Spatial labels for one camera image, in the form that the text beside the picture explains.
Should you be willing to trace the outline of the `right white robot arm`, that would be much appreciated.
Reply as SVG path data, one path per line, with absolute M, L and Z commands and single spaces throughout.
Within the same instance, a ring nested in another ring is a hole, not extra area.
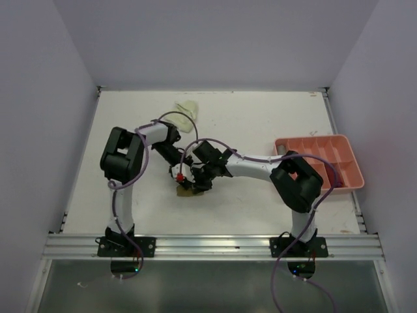
M 200 161 L 193 162 L 181 156 L 175 180 L 194 194 L 210 190 L 217 177 L 246 177 L 273 184 L 284 204 L 292 211 L 290 247 L 294 254 L 305 256 L 313 249 L 317 234 L 315 213 L 321 195 L 323 178 L 295 151 L 278 158 L 241 155 L 226 147 L 225 151 L 211 145 L 212 140 L 199 140 L 192 153 Z

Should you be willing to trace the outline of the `pale green underwear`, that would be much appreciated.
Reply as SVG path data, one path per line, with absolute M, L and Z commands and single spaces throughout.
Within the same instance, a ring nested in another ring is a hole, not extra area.
M 185 100 L 183 102 L 175 102 L 173 107 L 174 112 L 181 112 L 182 114 L 170 113 L 165 117 L 166 121 L 174 124 L 181 132 L 189 133 L 194 129 L 193 122 L 197 120 L 199 112 L 198 102 L 194 100 Z

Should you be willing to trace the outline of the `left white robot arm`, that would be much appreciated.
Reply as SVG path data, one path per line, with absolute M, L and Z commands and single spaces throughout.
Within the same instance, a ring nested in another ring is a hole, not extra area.
M 100 159 L 100 169 L 111 191 L 111 218 L 105 238 L 121 256 L 135 249 L 132 215 L 133 186 L 145 173 L 150 150 L 156 150 L 169 165 L 179 163 L 181 152 L 174 146 L 181 139 L 178 128 L 168 122 L 154 121 L 130 132 L 111 129 Z

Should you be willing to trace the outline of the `olive and cream underwear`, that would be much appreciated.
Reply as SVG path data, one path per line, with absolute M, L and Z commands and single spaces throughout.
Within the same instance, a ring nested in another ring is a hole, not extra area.
M 189 197 L 196 197 L 196 196 L 202 196 L 204 192 L 196 192 L 192 189 L 185 189 L 183 186 L 177 186 L 176 189 L 177 196 L 182 198 L 189 198 Z

